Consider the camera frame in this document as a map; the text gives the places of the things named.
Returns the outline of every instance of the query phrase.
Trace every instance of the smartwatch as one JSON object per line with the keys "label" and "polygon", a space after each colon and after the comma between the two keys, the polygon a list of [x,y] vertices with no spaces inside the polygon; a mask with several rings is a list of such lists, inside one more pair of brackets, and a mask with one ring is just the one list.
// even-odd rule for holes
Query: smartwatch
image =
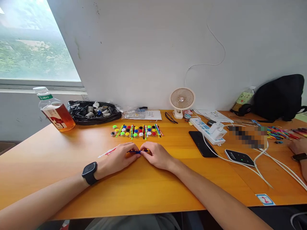
{"label": "smartwatch", "polygon": [[297,154],[297,155],[292,156],[292,159],[297,162],[300,162],[301,160],[307,159],[307,154],[306,153]]}
{"label": "smartwatch", "polygon": [[97,162],[90,163],[89,165],[85,166],[82,177],[85,178],[86,182],[89,185],[95,184],[98,180],[94,177],[94,172],[97,170]]}

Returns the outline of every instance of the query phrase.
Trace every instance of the person's hand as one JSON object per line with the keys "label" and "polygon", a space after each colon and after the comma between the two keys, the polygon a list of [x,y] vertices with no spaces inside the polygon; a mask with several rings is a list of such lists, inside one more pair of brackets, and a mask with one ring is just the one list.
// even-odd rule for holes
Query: person's hand
{"label": "person's hand", "polygon": [[[140,148],[141,154],[157,168],[171,171],[176,164],[176,159],[173,158],[162,145],[154,142],[145,142]],[[143,151],[149,149],[152,155]]]}
{"label": "person's hand", "polygon": [[107,175],[121,171],[141,156],[140,154],[134,154],[126,158],[126,153],[129,150],[139,151],[139,148],[133,142],[118,145],[105,160],[97,163],[97,171],[94,173],[94,177],[99,180]]}
{"label": "person's hand", "polygon": [[292,140],[288,147],[295,155],[307,153],[307,139],[301,138],[299,140]]}

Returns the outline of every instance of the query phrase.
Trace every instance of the forearm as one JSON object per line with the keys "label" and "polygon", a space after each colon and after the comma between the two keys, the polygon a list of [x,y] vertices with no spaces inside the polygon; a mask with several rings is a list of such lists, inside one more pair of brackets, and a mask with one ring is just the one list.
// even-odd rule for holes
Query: forearm
{"label": "forearm", "polygon": [[301,168],[302,168],[303,177],[305,181],[307,181],[307,159],[301,160]]}
{"label": "forearm", "polygon": [[206,207],[224,230],[272,230],[229,193],[176,160],[170,170]]}
{"label": "forearm", "polygon": [[81,172],[51,184],[0,211],[0,229],[36,229],[89,185]]}

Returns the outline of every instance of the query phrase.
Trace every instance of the paper document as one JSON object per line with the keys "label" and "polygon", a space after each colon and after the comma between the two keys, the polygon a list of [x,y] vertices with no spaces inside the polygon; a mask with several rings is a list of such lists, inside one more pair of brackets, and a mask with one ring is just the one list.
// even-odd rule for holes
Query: paper document
{"label": "paper document", "polygon": [[160,110],[147,110],[145,118],[129,118],[132,120],[162,120]]}
{"label": "paper document", "polygon": [[194,110],[194,112],[199,115],[203,115],[205,118],[209,120],[213,120],[216,122],[220,121],[221,123],[223,122],[233,123],[233,120],[224,116],[223,114],[221,114],[219,111],[216,110]]}

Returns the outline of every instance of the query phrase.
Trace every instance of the black phone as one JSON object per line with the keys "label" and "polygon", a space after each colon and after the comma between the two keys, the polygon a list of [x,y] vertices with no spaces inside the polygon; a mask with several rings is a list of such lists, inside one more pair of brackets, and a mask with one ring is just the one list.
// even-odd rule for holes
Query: black phone
{"label": "black phone", "polygon": [[210,145],[210,143],[207,141],[206,138],[205,138],[205,142],[207,144],[205,144],[204,138],[201,132],[189,131],[189,134],[203,157],[218,157],[217,155],[215,155],[216,151],[214,150],[214,148],[212,148],[212,146]]}
{"label": "black phone", "polygon": [[225,154],[229,160],[239,162],[249,167],[255,167],[254,161],[245,153],[240,153],[232,150],[225,150]]}

